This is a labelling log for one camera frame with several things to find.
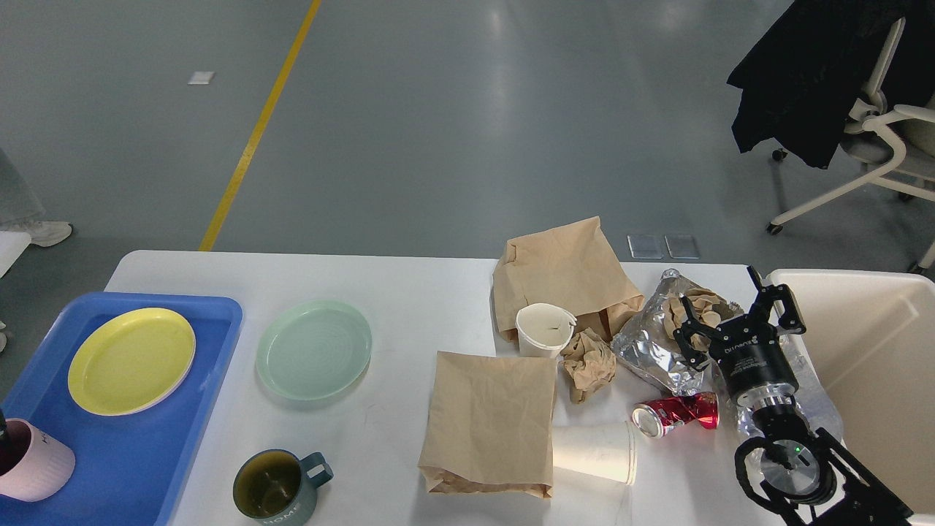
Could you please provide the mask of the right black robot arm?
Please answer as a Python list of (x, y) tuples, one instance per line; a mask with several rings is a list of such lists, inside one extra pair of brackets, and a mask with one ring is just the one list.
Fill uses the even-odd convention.
[(828, 505), (814, 525), (907, 525), (912, 509), (824, 427), (811, 427), (797, 407), (799, 382), (780, 344), (806, 327), (786, 284), (764, 284), (748, 267), (757, 296), (747, 313), (705, 325), (691, 300), (680, 297), (685, 319), (674, 330), (682, 359), (701, 372), (714, 362), (729, 399), (751, 410), (758, 434), (735, 451), (744, 494), (788, 525), (801, 525), (799, 506)]

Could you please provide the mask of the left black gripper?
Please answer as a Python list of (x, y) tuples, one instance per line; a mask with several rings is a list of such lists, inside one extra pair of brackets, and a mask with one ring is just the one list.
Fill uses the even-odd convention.
[(9, 447), (9, 424), (2, 411), (0, 412), (0, 445)]

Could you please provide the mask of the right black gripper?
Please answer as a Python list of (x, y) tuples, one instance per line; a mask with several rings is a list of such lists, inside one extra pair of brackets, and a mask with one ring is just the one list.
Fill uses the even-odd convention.
[[(732, 402), (752, 407), (767, 397), (790, 397), (799, 389), (797, 376), (780, 346), (779, 335), (804, 334), (807, 327), (799, 314), (795, 295), (787, 284), (764, 284), (753, 266), (746, 270), (757, 289), (757, 296), (746, 313), (746, 320), (728, 320), (715, 328), (695, 316), (686, 296), (680, 303), (687, 319), (675, 329), (673, 338), (682, 360), (695, 372), (717, 363)], [(692, 336), (710, 340), (710, 357), (692, 344)]]

